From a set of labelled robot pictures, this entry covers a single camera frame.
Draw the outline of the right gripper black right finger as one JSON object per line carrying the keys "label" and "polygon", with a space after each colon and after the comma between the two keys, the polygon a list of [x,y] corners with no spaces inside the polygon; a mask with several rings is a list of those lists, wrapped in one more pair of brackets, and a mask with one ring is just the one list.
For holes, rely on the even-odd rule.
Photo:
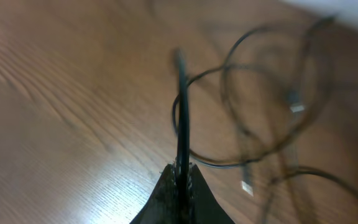
{"label": "right gripper black right finger", "polygon": [[190,168],[190,223],[234,224],[215,199],[197,165]]}

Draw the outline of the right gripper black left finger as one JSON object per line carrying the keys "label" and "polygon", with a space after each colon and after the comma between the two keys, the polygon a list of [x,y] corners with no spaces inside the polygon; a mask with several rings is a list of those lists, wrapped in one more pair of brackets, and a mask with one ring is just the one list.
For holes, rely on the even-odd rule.
{"label": "right gripper black left finger", "polygon": [[178,223],[178,199],[175,166],[167,164],[148,201],[130,224]]}

